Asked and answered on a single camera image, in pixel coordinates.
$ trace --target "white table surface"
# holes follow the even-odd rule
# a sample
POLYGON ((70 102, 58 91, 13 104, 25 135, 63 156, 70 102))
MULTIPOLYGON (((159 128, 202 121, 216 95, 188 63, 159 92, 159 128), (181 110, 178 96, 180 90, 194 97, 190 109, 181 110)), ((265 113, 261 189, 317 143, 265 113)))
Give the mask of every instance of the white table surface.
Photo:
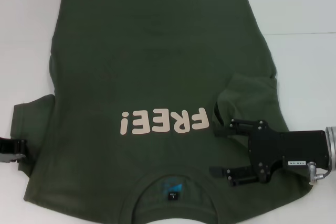
MULTIPOLYGON (((280 106, 289 128, 336 126, 336 0, 249 1, 278 69, 280 106)), ((15 104, 53 93, 48 61, 59 4, 60 0, 0 0, 2 137, 9 137, 15 104)), ((24 202, 27 183, 17 164, 0 164, 0 223, 91 223, 24 202)), ((244 223, 334 224, 335 206, 336 173, 332 173, 305 197, 244 223)))

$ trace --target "t-shirt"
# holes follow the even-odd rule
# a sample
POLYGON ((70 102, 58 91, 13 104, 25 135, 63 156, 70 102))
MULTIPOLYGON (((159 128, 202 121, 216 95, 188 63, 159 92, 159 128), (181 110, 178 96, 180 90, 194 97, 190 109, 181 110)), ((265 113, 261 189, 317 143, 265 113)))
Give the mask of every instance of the t-shirt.
POLYGON ((276 68, 248 0, 61 0, 55 96, 15 106, 28 140, 24 199, 101 223, 236 223, 294 201, 305 178, 232 188, 212 166, 249 165, 246 139, 216 137, 214 106, 286 131, 276 68))

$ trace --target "size tag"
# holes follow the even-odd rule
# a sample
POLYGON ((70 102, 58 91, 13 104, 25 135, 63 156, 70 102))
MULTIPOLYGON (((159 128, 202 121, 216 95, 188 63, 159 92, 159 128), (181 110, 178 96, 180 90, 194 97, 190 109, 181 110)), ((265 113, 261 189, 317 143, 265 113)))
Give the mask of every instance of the size tag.
POLYGON ((306 161, 288 161, 288 165, 306 165, 306 161))
POLYGON ((178 200, 179 199, 179 192, 178 191, 170 191, 168 193, 168 200, 178 200))

